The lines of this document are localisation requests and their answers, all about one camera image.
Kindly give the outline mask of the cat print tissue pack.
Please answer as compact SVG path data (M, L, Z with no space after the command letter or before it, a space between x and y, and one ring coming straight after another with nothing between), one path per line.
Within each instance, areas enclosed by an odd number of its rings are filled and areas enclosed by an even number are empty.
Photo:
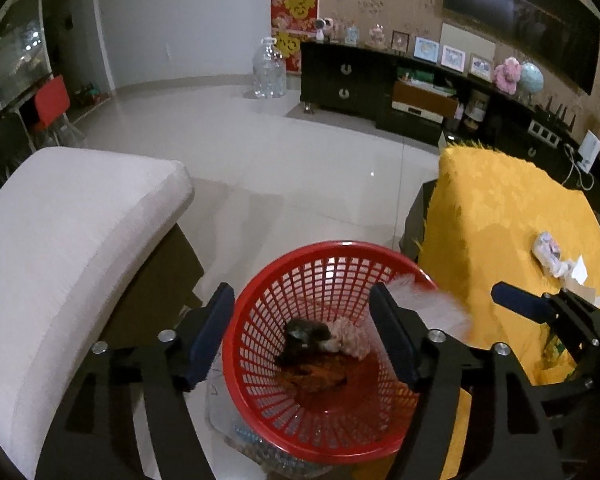
M541 232L536 237L532 245L532 254L544 271L553 278L562 278L574 267L572 260L562 260L562 251L549 232Z

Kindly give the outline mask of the black wrapper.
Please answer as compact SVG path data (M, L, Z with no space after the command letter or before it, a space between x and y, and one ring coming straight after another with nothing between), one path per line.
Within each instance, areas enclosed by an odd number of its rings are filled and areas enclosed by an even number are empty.
M330 339L330 331L325 323L292 318L284 326L284 348L274 362L280 368L306 364L318 356L320 344Z

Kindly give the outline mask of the white paper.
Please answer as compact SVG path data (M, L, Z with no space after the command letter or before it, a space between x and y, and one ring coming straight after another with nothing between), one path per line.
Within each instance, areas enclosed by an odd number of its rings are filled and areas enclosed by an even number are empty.
M576 261L568 259L562 262L562 274L559 277L562 287L600 309L600 296L597 295L594 287L586 284L587 279L588 269L582 256L579 256Z

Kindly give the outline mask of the clear plastic bag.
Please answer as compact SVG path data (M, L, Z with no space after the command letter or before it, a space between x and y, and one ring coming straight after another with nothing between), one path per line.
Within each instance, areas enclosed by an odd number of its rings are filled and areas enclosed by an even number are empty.
M469 341L470 315L451 295L416 284L411 274L394 278L386 287L399 308L415 311L430 330L435 328L461 342ZM320 344L322 351L342 352L364 360L379 347L380 336L369 313L363 316L360 325L342 316L326 325L330 339Z

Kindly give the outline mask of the yellow table cloth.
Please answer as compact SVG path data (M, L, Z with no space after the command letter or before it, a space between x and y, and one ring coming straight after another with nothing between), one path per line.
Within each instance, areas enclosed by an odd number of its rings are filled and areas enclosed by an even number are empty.
M547 325L499 306L491 289L505 282L535 296L559 292L558 278L532 254L543 232L564 258L583 259L585 283L600 295L600 224L582 192L498 151L457 145L442 152L418 264L470 315L469 344L505 342L535 386L572 377L576 361L555 352Z

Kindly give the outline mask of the red plastic mesh basket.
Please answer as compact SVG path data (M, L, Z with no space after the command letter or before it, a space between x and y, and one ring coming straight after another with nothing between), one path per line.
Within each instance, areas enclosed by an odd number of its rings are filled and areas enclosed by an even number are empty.
M240 293L222 348L226 385L258 437L299 460L378 460L403 442L417 404L370 317L378 283L434 282L410 259L354 240L268 264Z

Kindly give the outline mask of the white router box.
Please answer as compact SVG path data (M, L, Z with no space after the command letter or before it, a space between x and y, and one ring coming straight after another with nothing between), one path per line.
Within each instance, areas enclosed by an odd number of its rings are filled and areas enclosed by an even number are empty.
M588 174L596 161L598 154L600 154L600 138L596 134L588 130L580 148L578 149L580 159L578 160L578 167L585 173Z

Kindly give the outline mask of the black wifi router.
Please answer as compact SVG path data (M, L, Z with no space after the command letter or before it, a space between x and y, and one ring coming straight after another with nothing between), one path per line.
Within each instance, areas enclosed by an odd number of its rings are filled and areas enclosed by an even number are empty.
M567 107L562 106L562 104L558 105L558 109L552 112L549 107L541 106L536 104L535 114L541 119L543 124L547 124L549 127L554 127L560 130L567 131L569 133L573 132L574 123L576 122L577 115L573 114L571 118L571 122L566 122L567 115Z

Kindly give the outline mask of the light blue globe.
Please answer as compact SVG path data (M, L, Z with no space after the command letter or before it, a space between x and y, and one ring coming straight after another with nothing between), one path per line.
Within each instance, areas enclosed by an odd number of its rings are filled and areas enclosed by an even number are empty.
M544 88L544 76L538 66L531 62L522 63L518 88L529 94L537 94Z

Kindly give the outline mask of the pink plush toy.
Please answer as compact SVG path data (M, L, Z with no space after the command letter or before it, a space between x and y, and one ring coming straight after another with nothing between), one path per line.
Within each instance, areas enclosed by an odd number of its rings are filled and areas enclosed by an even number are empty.
M494 68L493 82L498 90L513 96L517 91L520 75L521 65L516 58L511 56Z

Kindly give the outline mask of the red chair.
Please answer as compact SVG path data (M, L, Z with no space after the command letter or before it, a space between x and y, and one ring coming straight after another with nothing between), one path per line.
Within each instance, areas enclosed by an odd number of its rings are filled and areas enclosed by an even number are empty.
M66 114L70 107L70 98L64 77L57 76L42 85L34 96L34 105L38 112L38 123L33 131L39 133Z

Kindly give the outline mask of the blue picture frame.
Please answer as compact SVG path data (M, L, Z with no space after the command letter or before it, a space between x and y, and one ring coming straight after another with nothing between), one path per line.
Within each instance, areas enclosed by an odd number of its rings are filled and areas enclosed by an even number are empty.
M437 64L440 44L427 38L416 37L414 44L414 58L431 64Z

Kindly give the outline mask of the white wall board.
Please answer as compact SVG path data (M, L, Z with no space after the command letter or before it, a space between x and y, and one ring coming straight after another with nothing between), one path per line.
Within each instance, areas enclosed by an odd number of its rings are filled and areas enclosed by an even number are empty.
M487 61L493 61L495 56L495 44L481 36L458 28L454 25L443 23L441 27L440 42L457 50L464 51L468 56L472 54Z

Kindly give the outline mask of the black wall television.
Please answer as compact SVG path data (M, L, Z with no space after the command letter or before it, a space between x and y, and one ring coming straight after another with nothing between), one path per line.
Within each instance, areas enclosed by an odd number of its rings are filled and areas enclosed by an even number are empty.
M445 10L542 58L591 93L600 56L600 18L580 0L443 0Z

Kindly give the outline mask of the brown small photo frame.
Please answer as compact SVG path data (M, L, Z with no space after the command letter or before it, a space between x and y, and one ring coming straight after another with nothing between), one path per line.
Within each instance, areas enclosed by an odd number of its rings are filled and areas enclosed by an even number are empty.
M394 30L391 36L390 49L398 55L407 55L411 35L408 32Z

